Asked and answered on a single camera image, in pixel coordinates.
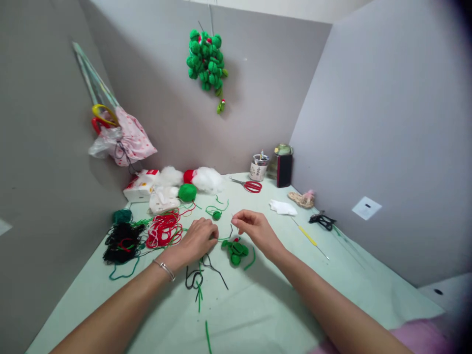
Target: scissors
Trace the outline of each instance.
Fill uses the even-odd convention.
[[[108,114],[110,115],[111,121],[102,118],[102,116],[100,115],[100,108],[103,108],[105,111],[108,112]],[[93,128],[97,132],[97,134],[100,134],[100,125],[103,125],[107,129],[110,128],[111,126],[114,126],[114,127],[119,126],[117,117],[108,107],[104,105],[95,105],[92,107],[92,112],[95,117],[92,118],[91,123],[93,125]]]
[[[230,179],[233,182],[242,184],[244,189],[247,190],[248,192],[251,192],[251,193],[259,193],[262,189],[262,184],[260,184],[259,182],[253,182],[253,181],[241,182],[241,181],[238,181],[237,179],[234,179],[232,177],[230,177]]]

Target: yellow crochet hook handle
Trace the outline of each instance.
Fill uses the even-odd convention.
[[[310,240],[310,242],[314,245],[314,246],[318,246],[318,244],[310,237],[310,235],[308,235],[306,233],[306,231],[299,225],[298,228],[300,229],[300,231],[303,232],[303,234],[306,236],[307,239]]]
[[[103,108],[105,111],[107,111],[110,114],[110,117],[112,118],[112,121],[108,121],[106,119],[103,119],[100,116],[100,113],[101,113],[100,108]],[[107,106],[95,105],[95,106],[92,107],[92,112],[93,112],[94,116],[96,116],[100,120],[104,121],[105,123],[108,123],[108,124],[113,125],[113,126],[119,126],[117,116],[115,116],[115,113],[113,113]]]

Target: red yarn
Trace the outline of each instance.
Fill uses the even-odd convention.
[[[155,216],[147,232],[146,246],[148,248],[165,247],[169,245],[171,240],[171,245],[179,243],[183,231],[182,224],[179,223],[180,217],[196,207],[197,205],[194,203],[193,208],[187,209],[182,214],[179,214],[179,209],[173,209],[163,215]]]
[[[183,182],[184,183],[192,183],[193,177],[195,177],[196,173],[195,170],[187,170],[183,174]]]

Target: person's left hand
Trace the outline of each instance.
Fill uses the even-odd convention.
[[[218,226],[211,220],[201,218],[194,220],[185,236],[177,245],[168,247],[156,260],[171,266],[177,272],[183,266],[199,260],[218,243]]]

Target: green crochet piece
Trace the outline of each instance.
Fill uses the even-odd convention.
[[[230,262],[234,266],[238,266],[241,263],[241,258],[246,257],[249,254],[249,249],[240,242],[229,242],[224,240],[221,244],[221,248],[228,247],[228,255],[230,256]]]
[[[190,32],[188,44],[190,55],[187,58],[188,77],[196,80],[200,78],[202,89],[215,90],[215,95],[223,97],[223,80],[228,77],[225,69],[223,54],[220,52],[221,36],[216,34],[210,37],[207,32],[199,33],[196,29]],[[216,108],[218,114],[225,110],[225,100],[222,99]]]

